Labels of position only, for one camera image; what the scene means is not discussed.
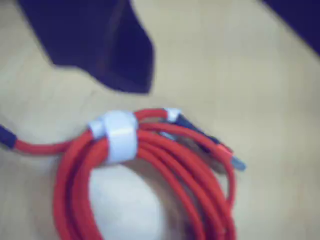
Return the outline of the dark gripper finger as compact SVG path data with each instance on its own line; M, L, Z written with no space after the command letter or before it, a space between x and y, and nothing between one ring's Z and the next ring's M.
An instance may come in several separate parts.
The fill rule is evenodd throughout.
M79 68L115 91L151 91L155 50L131 1L21 0L19 6L56 66Z
M319 0L263 0L262 2L317 57L320 56Z

